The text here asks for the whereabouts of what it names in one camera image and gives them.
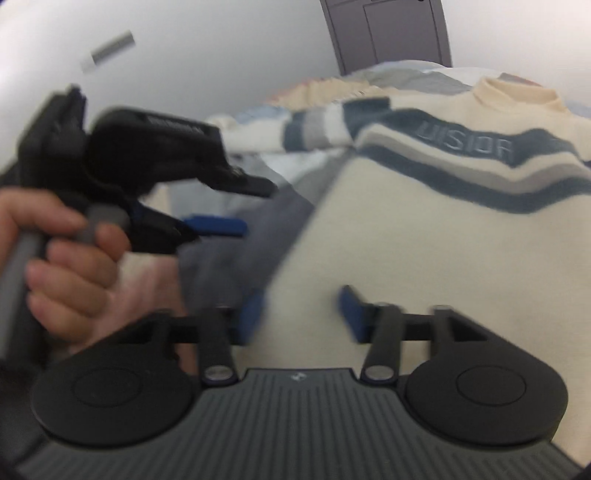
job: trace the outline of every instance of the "blue stripe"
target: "blue stripe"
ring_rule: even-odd
[[[389,98],[367,98],[343,104],[343,119],[352,138],[356,138],[363,127],[379,122],[388,113],[392,113]]]
[[[296,112],[283,131],[283,148],[288,152],[301,152],[306,150],[304,145],[304,121],[306,112]]]
[[[462,157],[498,160],[516,168],[531,158],[553,153],[571,153],[589,166],[591,160],[581,158],[575,146],[541,128],[517,135],[471,130],[460,124],[440,120],[417,109],[391,110],[388,99],[367,99],[343,105],[345,124],[352,138],[371,124],[408,135],[439,150]]]
[[[236,327],[239,345],[248,345],[252,334],[259,325],[265,309],[265,291],[257,290],[246,299],[240,310],[240,317]]]
[[[591,194],[591,181],[580,178],[560,180],[533,193],[502,193],[459,179],[436,167],[409,160],[378,145],[363,147],[359,154],[416,179],[439,193],[501,212],[533,213],[575,195]]]

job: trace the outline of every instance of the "gray fabric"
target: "gray fabric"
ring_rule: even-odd
[[[365,80],[380,88],[394,87],[399,90],[416,90],[439,95],[457,95],[470,90],[469,85],[448,77],[440,72],[421,72],[418,70],[393,68],[373,72],[361,70],[348,77],[350,80]]]
[[[354,156],[355,150],[351,149],[340,157],[331,158],[323,168],[306,174],[294,183],[294,190],[312,205],[318,205],[342,168]]]
[[[239,212],[236,216],[248,224],[246,238],[210,238],[183,246],[178,260],[188,310],[216,304],[238,307],[253,291],[265,288],[351,158],[351,153],[331,158],[257,208]]]
[[[328,138],[325,135],[319,134],[319,132],[324,132],[324,109],[309,110],[305,120],[302,130],[304,149],[311,151],[327,145],[329,143]]]
[[[573,102],[572,100],[566,100],[565,104],[567,108],[578,116],[585,118],[591,118],[591,108],[579,102]]]
[[[360,70],[361,72],[381,72],[383,70],[391,69],[413,69],[413,70],[433,70],[440,69],[443,65],[435,63],[434,61],[427,60],[397,60],[397,61],[385,61],[379,63],[367,69]]]

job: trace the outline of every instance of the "blue tab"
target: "blue tab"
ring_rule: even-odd
[[[240,310],[238,320],[239,345],[248,345],[254,333],[256,326],[261,320],[265,308],[265,292],[260,290],[247,298]]]
[[[365,323],[365,304],[357,298],[349,286],[340,289],[338,302],[340,313],[349,324],[355,340],[359,343],[369,342],[368,326]]]
[[[238,218],[194,215],[184,218],[183,222],[201,236],[243,237],[248,233],[248,225]]]

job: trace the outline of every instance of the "hand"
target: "hand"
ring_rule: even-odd
[[[61,238],[47,245],[47,260],[27,265],[31,313],[53,335],[84,343],[93,336],[93,319],[108,305],[107,289],[118,275],[117,262],[129,250],[129,240],[115,225],[100,224],[95,244],[66,240],[86,226],[86,218],[67,208],[49,192],[0,190],[0,271],[21,229],[38,229]]]

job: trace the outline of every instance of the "white wall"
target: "white wall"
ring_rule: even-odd
[[[591,105],[590,0],[442,0],[456,67],[515,73]]]
[[[39,103],[71,82],[91,119],[116,104],[202,119],[338,74],[319,0],[7,2],[26,7],[0,15],[0,167]],[[136,46],[84,74],[89,52],[126,30]]]

